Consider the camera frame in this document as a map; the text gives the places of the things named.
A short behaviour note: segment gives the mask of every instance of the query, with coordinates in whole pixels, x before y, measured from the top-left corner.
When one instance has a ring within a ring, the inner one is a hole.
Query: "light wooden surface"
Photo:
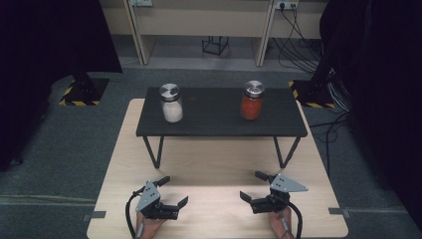
[[[255,170],[281,172],[307,186],[307,192],[291,193],[291,201],[304,216],[303,237],[344,237],[347,227],[342,215],[330,215],[338,208],[317,147],[311,134],[304,137],[286,169],[279,170],[270,137],[167,137],[161,166],[155,169],[141,137],[135,136],[143,100],[132,100],[105,176],[95,211],[105,218],[91,220],[90,238],[130,238],[124,206],[132,191],[146,180],[171,176],[158,190],[161,201],[175,205],[185,196],[189,202],[178,220],[167,221],[156,235],[160,238],[274,238],[265,213],[253,214],[239,191],[254,199],[269,194],[269,184],[254,176]],[[287,154],[293,138],[279,138]],[[150,139],[153,148],[158,138]],[[132,201],[131,218],[139,197]],[[297,217],[293,216],[296,233]]]

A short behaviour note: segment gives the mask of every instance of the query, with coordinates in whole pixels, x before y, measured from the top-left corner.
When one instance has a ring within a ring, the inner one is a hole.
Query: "red jar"
[[[241,106],[241,115],[244,119],[255,120],[260,115],[264,90],[263,84],[258,81],[251,81],[245,85]]]

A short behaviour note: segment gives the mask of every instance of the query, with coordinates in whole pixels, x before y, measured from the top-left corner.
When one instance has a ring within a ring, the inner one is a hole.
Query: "hand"
[[[146,219],[141,212],[137,212],[135,233],[137,233],[140,223],[143,223],[140,239],[152,239],[165,221],[167,221],[167,219]]]
[[[273,229],[278,239],[295,238],[292,234],[292,209],[290,207],[286,207],[284,211],[269,212],[268,218],[270,220],[271,228]],[[288,231],[286,231],[282,220],[283,218],[285,219],[288,226]]]

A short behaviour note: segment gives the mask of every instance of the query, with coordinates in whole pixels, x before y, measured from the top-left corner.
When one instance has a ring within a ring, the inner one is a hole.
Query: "wire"
[[[134,191],[132,193],[132,195],[130,196],[129,200],[126,202],[126,206],[125,206],[125,209],[124,209],[127,227],[129,228],[129,231],[130,231],[132,238],[135,237],[135,232],[134,232],[134,229],[132,227],[131,220],[130,220],[130,202],[133,200],[133,198],[139,196],[142,191],[143,191],[143,187],[141,189],[137,190],[137,191]]]
[[[317,64],[309,61],[304,55],[302,55],[302,53],[300,53],[298,51],[298,49],[295,47],[294,43],[292,42],[291,38],[294,32],[297,32],[299,34],[299,36],[301,36],[301,39],[306,41],[305,38],[302,35],[301,32],[301,28],[299,27],[299,23],[298,23],[298,15],[297,15],[297,9],[294,7],[294,23],[292,23],[291,20],[289,20],[289,18],[285,15],[284,13],[284,6],[281,6],[282,10],[282,15],[283,17],[289,22],[289,24],[292,26],[292,31],[288,37],[288,39],[286,40],[286,42],[283,42],[282,39],[279,39],[279,41],[282,43],[282,47],[280,47],[280,45],[277,43],[276,39],[273,39],[274,42],[276,43],[277,47],[280,50],[279,53],[279,63],[282,67],[285,68],[294,68],[294,69],[299,69],[301,71],[304,71],[306,73],[311,73],[313,74],[317,68]],[[288,44],[291,44],[292,46],[292,50],[287,48]],[[313,55],[314,58],[315,57],[315,53],[312,53],[311,51],[311,47],[308,45],[308,50],[311,52],[311,54]],[[292,62],[292,64],[295,65],[295,67],[287,67],[285,65],[283,65],[281,63],[281,59],[280,56],[283,54],[283,56],[285,56],[288,60],[290,60]]]
[[[348,112],[341,114],[337,119],[335,119],[335,121],[329,126],[328,130],[326,131],[326,135],[325,135],[325,151],[326,151],[326,174],[329,178],[329,150],[328,150],[328,136],[329,136],[329,132],[331,131],[331,129],[333,128],[333,126],[344,116],[348,115]]]
[[[326,132],[323,132],[323,133],[321,133],[321,134],[323,134],[324,136],[328,133],[329,134],[329,139],[328,140],[326,140],[326,139],[322,139],[322,138],[320,138],[320,137],[318,137],[318,136],[315,136],[314,135],[314,138],[316,138],[316,139],[318,139],[319,141],[321,141],[321,142],[324,142],[324,143],[326,143],[326,142],[335,142],[336,140],[337,140],[337,137],[338,137],[338,133],[337,133],[337,130],[339,129],[339,128],[341,128],[342,126],[344,126],[344,125],[346,125],[346,123],[345,123],[346,121],[343,121],[339,126],[337,126],[337,127],[332,127],[332,129],[330,129],[329,131],[326,131]]]
[[[318,127],[318,126],[324,126],[324,125],[329,125],[329,124],[333,124],[333,123],[342,123],[342,122],[346,122],[347,120],[341,120],[341,121],[332,121],[332,122],[323,122],[323,123],[319,123],[319,124],[314,124],[314,125],[310,125],[310,127]]]
[[[339,95],[339,93],[337,92],[337,90],[335,89],[334,85],[332,84],[332,82],[327,84],[328,87],[328,92],[331,95],[332,99],[341,107],[343,108],[345,111],[350,112],[350,105],[349,102],[345,102],[341,96]]]
[[[298,232],[296,233],[296,239],[301,239],[302,227],[303,227],[303,223],[304,223],[302,213],[299,210],[299,208],[295,204],[293,204],[292,202],[289,202],[288,205],[295,211],[296,215],[298,215]]]

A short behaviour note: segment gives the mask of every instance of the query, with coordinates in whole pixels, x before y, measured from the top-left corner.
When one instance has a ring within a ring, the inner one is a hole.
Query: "white jar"
[[[177,85],[165,84],[159,89],[165,120],[177,122],[183,118],[182,99]]]

